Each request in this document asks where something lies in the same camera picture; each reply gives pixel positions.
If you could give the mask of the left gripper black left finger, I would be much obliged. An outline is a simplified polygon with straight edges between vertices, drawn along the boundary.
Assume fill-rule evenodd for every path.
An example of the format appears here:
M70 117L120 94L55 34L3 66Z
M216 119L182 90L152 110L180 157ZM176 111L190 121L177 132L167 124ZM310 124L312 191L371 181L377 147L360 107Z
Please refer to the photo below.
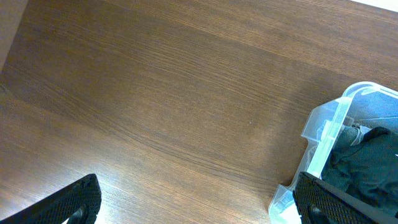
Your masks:
M94 223L101 206L96 174L88 174L1 223Z

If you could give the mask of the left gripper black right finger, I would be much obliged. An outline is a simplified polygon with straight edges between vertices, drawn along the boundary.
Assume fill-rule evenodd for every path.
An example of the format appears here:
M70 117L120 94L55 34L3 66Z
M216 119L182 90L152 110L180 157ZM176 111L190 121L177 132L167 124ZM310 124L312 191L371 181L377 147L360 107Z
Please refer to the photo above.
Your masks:
M301 172L293 198L304 224L397 224L397 218L352 197L319 178Z

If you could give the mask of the black garment with white logo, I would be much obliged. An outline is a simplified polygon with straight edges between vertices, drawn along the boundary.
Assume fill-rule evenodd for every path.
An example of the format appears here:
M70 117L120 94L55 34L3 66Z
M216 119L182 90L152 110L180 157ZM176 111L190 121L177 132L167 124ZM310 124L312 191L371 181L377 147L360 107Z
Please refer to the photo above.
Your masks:
M333 147L321 179L397 217L397 134L376 127L355 146Z

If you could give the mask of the light grey-blue jeans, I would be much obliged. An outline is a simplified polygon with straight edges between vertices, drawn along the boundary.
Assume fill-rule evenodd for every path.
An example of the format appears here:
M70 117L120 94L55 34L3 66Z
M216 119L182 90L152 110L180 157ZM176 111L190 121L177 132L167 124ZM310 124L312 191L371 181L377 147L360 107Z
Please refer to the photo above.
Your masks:
M342 125L334 148L355 146L363 140L364 135L370 132L370 130L371 128L358 123Z

